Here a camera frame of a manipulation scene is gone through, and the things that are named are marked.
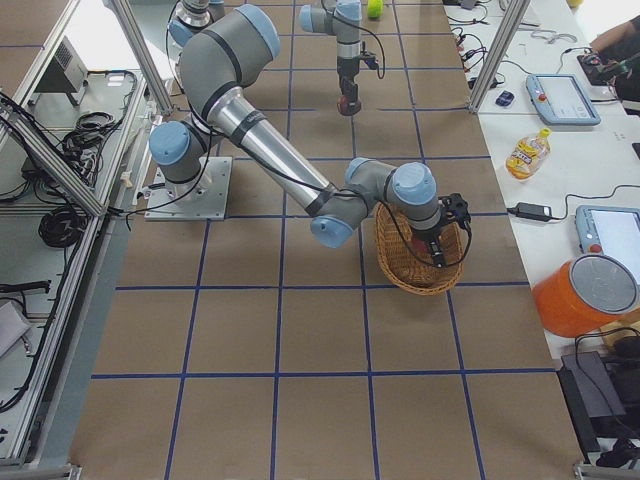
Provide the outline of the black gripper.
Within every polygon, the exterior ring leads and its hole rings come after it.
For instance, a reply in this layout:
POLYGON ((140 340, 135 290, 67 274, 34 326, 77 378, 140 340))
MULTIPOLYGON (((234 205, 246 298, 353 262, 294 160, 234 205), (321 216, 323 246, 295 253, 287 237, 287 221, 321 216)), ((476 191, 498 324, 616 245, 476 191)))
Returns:
POLYGON ((349 99, 358 99, 358 85, 354 79, 360 71, 360 59, 358 56, 344 58, 337 57, 336 71, 339 76, 341 95, 346 95, 349 99))
POLYGON ((412 241, 414 243, 419 242, 421 244, 428 245, 433 265, 436 268, 443 268, 446 266, 446 258, 440 245, 441 234, 446 226, 447 224, 442 221, 439 221, 428 228, 424 228, 422 225, 411 226, 412 241))

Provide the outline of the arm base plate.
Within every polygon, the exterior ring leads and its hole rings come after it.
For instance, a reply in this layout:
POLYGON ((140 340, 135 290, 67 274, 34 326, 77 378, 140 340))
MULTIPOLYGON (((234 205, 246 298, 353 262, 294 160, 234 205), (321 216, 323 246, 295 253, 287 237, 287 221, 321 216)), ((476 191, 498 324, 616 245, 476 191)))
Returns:
POLYGON ((162 186, 148 190, 147 221, 223 221, 226 216, 231 157, 201 157, 201 172, 184 184, 165 179, 156 168, 155 183, 162 186))

